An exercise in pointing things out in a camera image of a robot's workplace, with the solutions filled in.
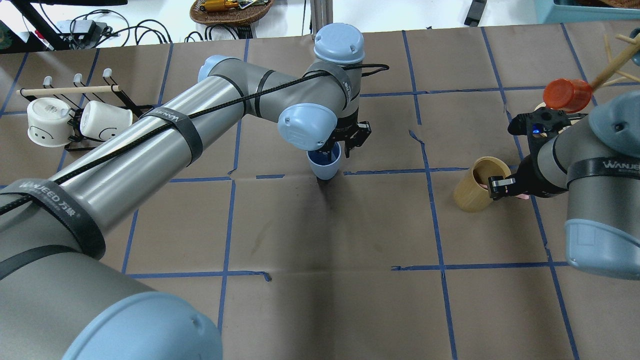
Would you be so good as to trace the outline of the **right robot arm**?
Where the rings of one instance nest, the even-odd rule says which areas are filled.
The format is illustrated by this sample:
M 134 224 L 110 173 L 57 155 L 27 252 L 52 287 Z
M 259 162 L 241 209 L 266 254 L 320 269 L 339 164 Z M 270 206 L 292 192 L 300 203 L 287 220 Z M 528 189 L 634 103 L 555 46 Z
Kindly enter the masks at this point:
M 640 278 L 640 93 L 629 91 L 587 114 L 540 107 L 507 130 L 526 136 L 529 155 L 514 174 L 492 176 L 490 198 L 568 193 L 566 260 L 579 271 Z

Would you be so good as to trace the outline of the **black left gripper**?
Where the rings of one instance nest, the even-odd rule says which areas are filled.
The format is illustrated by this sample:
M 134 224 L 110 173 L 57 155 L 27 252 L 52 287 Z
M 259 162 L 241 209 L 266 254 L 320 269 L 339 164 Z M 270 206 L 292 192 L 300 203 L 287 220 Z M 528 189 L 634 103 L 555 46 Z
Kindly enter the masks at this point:
M 348 116 L 337 119 L 334 130 L 320 148 L 321 151 L 326 151 L 323 157 L 326 163 L 333 163 L 335 161 L 335 143 L 344 142 L 345 157 L 349 158 L 351 151 L 354 150 L 354 148 L 361 147 L 366 139 L 368 139 L 372 133 L 370 122 L 358 121 L 358 116 L 358 112 L 353 112 Z

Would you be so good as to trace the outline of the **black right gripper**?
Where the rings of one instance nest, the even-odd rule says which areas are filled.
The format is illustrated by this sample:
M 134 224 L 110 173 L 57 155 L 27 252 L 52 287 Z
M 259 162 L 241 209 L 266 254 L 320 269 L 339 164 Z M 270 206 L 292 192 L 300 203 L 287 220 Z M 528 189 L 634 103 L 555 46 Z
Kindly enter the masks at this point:
M 518 195 L 554 198 L 568 190 L 558 187 L 544 178 L 534 164 L 534 159 L 528 155 L 520 162 L 515 172 L 515 178 L 512 175 L 507 177 L 497 175 L 487 178 L 487 191 L 491 200 L 498 201 L 503 198 L 514 198 Z

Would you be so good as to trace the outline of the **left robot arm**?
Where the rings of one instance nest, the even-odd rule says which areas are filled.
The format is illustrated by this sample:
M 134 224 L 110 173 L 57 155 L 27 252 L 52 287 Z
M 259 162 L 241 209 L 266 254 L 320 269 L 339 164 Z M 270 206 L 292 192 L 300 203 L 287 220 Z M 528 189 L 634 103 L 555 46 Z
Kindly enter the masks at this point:
M 100 262 L 105 234 L 244 116 L 278 125 L 304 151 L 329 151 L 355 120 L 364 36 L 329 23 L 315 61 L 290 75 L 213 55 L 198 82 L 50 179 L 1 191 L 3 360 L 221 360 L 221 333 L 182 298 Z

